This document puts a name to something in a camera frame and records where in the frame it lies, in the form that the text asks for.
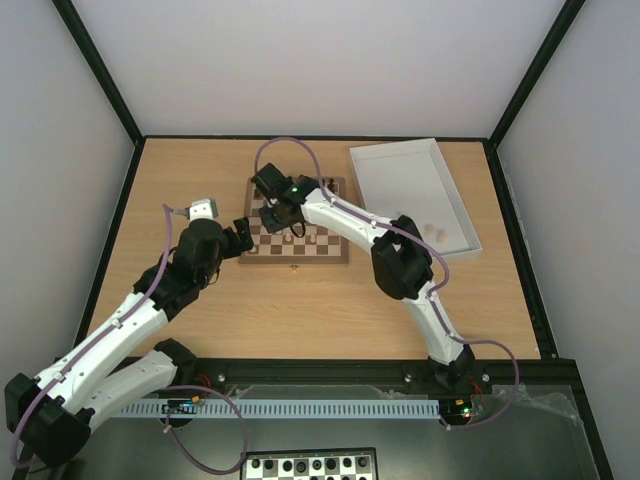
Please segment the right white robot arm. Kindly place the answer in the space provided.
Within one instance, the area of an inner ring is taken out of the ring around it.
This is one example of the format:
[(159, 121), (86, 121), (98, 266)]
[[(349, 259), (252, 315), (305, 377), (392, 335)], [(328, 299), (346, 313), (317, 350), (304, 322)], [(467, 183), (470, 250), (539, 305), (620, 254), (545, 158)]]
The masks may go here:
[(474, 354), (438, 298), (433, 258), (412, 219), (375, 215), (331, 193), (322, 182), (304, 175), (293, 179), (271, 163), (257, 170), (251, 183), (266, 201), (259, 214), (269, 232), (310, 223), (366, 251), (378, 288), (403, 302), (419, 327), (435, 381), (450, 392), (470, 381)]

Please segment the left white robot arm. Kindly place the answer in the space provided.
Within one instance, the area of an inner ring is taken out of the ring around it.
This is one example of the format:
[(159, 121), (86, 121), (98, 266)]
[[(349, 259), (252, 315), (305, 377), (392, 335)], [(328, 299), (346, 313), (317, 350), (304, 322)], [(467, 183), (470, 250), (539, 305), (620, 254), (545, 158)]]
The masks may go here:
[(127, 367), (120, 364), (195, 302), (214, 283), (224, 260), (253, 246), (245, 217), (228, 228), (209, 217), (191, 219), (178, 244), (165, 246), (158, 262), (91, 335), (35, 377), (11, 379), (4, 396), (13, 466), (66, 463), (105, 420), (147, 394), (208, 391), (195, 379), (196, 356), (173, 339), (157, 343)]

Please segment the wooden chess board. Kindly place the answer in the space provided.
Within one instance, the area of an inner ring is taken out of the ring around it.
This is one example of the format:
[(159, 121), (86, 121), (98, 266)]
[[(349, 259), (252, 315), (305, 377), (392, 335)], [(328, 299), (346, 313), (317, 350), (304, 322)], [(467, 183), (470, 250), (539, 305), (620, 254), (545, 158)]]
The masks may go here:
[[(317, 226), (306, 222), (306, 232), (301, 232), (301, 226), (295, 225), (298, 232), (294, 235), (290, 229), (270, 234), (262, 225), (259, 208), (266, 201), (254, 187), (250, 180), (247, 181), (244, 215), (249, 220), (250, 232), (254, 245), (258, 246), (255, 254), (244, 252), (239, 258), (239, 264), (245, 266), (280, 265), (297, 268), (302, 265), (338, 265), (346, 266), (349, 263), (349, 242), (338, 233), (328, 227)], [(293, 236), (292, 244), (284, 244), (284, 236)], [(309, 242), (309, 235), (316, 235), (316, 243)]]

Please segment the printed checker calibration board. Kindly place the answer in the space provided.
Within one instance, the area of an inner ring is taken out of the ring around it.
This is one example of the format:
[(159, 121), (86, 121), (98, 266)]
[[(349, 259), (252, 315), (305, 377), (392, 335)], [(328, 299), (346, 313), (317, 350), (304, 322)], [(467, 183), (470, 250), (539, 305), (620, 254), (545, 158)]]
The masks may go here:
[(251, 452), (239, 474), (242, 480), (376, 480), (374, 448)]

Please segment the white cardboard box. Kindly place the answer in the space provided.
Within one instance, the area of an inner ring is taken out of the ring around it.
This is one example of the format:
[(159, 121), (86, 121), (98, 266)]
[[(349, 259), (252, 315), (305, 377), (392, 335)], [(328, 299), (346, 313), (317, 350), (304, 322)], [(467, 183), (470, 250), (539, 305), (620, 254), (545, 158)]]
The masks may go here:
[(483, 247), (434, 139), (353, 147), (351, 168), (362, 207), (410, 217), (446, 261), (473, 260)]

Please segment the black aluminium rail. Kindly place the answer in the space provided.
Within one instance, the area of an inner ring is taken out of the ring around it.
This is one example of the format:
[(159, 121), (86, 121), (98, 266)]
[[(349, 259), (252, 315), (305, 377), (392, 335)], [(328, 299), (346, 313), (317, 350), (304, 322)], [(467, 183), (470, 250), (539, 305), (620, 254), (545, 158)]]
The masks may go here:
[(568, 385), (583, 388), (576, 363), (566, 359), (478, 360), (453, 384), (427, 360), (276, 360), (201, 358), (181, 369), (173, 381), (190, 381), (229, 393), (250, 385), (373, 386), (383, 391), (465, 398), (494, 386)]

